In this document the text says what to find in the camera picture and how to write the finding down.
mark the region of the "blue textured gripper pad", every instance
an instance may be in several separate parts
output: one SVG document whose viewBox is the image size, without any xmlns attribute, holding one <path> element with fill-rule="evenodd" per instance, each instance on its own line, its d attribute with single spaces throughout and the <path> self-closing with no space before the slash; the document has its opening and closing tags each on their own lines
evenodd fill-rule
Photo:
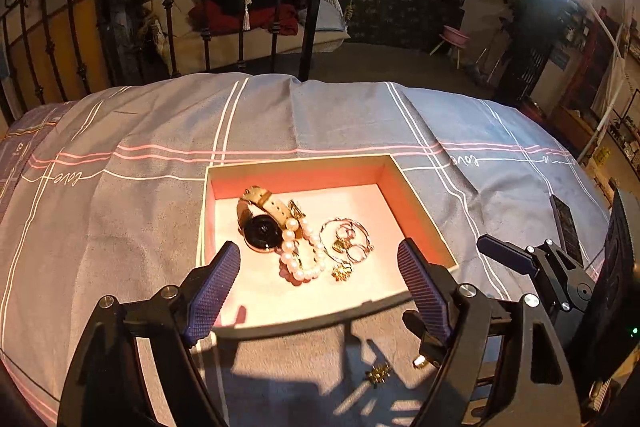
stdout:
<svg viewBox="0 0 640 427">
<path fill-rule="evenodd" d="M 447 303 L 417 255 L 421 255 L 419 251 L 414 251 L 406 241 L 402 241 L 398 246 L 398 268 L 427 331 L 446 344 L 451 336 Z"/>
<path fill-rule="evenodd" d="M 193 346 L 209 335 L 239 271 L 240 250 L 232 243 L 190 303 L 189 322 L 183 334 L 187 343 Z"/>
</svg>

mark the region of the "wristwatch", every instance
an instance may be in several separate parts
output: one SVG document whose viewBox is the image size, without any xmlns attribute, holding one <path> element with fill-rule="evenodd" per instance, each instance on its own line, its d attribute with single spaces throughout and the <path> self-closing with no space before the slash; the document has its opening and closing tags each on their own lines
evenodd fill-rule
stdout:
<svg viewBox="0 0 640 427">
<path fill-rule="evenodd" d="M 238 225 L 242 229 L 242 224 L 245 220 L 253 217 L 249 207 L 254 204 L 260 210 L 265 211 L 269 216 L 275 219 L 278 226 L 284 230 L 286 222 L 291 217 L 291 211 L 289 207 L 273 196 L 266 188 L 254 187 L 248 188 L 244 191 L 238 201 Z"/>
<path fill-rule="evenodd" d="M 254 215 L 252 206 L 265 214 Z M 238 226 L 244 241 L 252 250 L 260 253 L 272 252 L 282 244 L 282 230 L 291 217 L 289 207 L 261 187 L 244 191 L 236 207 Z"/>
</svg>

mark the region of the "pink stool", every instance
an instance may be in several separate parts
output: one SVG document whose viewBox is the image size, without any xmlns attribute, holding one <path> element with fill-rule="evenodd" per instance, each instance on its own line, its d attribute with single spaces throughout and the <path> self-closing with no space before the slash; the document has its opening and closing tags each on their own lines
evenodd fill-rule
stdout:
<svg viewBox="0 0 640 427">
<path fill-rule="evenodd" d="M 457 29 L 452 28 L 450 26 L 444 26 L 444 34 L 440 35 L 442 39 L 439 44 L 433 49 L 433 51 L 429 54 L 429 56 L 433 55 L 436 51 L 438 51 L 445 42 L 448 42 L 456 49 L 456 69 L 460 69 L 460 50 L 466 48 L 466 42 L 469 40 L 469 37 L 464 33 L 459 32 Z"/>
</svg>

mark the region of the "pearl bracelet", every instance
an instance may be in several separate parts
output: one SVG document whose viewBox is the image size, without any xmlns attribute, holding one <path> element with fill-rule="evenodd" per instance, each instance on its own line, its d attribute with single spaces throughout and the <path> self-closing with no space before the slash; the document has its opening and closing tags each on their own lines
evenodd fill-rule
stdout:
<svg viewBox="0 0 640 427">
<path fill-rule="evenodd" d="M 324 251 L 322 240 L 319 234 L 314 233 L 313 227 L 309 225 L 305 215 L 300 212 L 300 209 L 293 201 L 289 201 L 289 207 L 291 208 L 291 214 L 295 217 L 289 217 L 285 223 L 285 229 L 282 230 L 280 260 L 296 281 L 317 279 L 326 269 L 326 252 Z M 296 231 L 298 229 L 301 229 L 302 237 L 306 239 L 314 249 L 314 265 L 309 268 L 303 268 L 298 253 L 298 246 L 300 244 L 296 239 Z"/>
</svg>

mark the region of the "black watch face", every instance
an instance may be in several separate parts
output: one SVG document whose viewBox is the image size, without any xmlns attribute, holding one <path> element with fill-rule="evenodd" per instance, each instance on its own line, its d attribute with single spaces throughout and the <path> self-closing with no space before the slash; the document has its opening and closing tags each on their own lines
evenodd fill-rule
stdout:
<svg viewBox="0 0 640 427">
<path fill-rule="evenodd" d="M 252 217 L 242 233 L 246 243 L 254 250 L 274 250 L 282 244 L 282 230 L 276 220 L 267 214 Z"/>
</svg>

